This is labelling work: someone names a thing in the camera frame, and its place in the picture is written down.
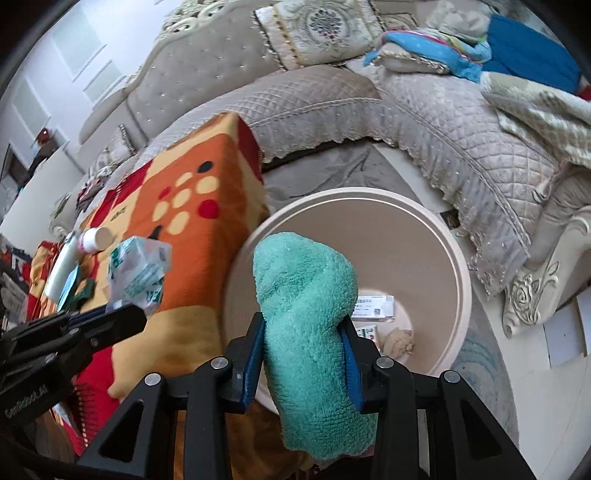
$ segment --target floor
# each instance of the floor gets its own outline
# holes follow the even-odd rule
[[[380,152],[411,186],[423,205],[444,212],[450,205],[421,177],[410,157],[378,145]],[[466,258],[474,253],[467,238],[458,238]],[[473,278],[474,291],[484,305],[511,379],[519,448],[538,480],[566,480],[591,445],[591,369],[589,357],[550,369],[541,326],[508,339],[501,327],[504,295],[487,300]]]

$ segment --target gray carpet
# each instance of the gray carpet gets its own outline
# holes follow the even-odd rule
[[[338,187],[389,190],[421,203],[410,186],[369,141],[309,154],[264,175],[267,202],[276,211],[311,193]],[[476,391],[518,445],[513,390],[486,313],[472,293],[472,315],[466,341],[453,368]]]

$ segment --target green towel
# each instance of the green towel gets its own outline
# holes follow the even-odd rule
[[[377,416],[359,414],[347,395],[336,329],[357,301],[353,266],[331,247],[286,232],[257,245],[253,273],[285,446],[318,460],[360,455],[374,442]]]

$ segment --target beige bowl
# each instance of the beige bowl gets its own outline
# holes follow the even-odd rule
[[[395,193],[363,187],[309,195],[252,233],[226,286],[226,339],[244,335],[259,311],[252,254],[259,241],[279,232],[295,232],[341,252],[353,264],[363,294],[394,296],[395,319],[377,323],[378,340],[383,345],[395,327],[412,328],[413,353],[401,359],[410,370],[439,376],[451,367],[466,337],[472,305],[462,252],[443,222],[426,208]],[[277,412],[264,374],[256,399]]]

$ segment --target bottle cap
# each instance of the bottle cap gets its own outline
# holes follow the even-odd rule
[[[114,240],[115,238],[111,231],[107,227],[100,226],[98,228],[90,228],[82,233],[80,246],[85,253],[94,255],[107,250]]]

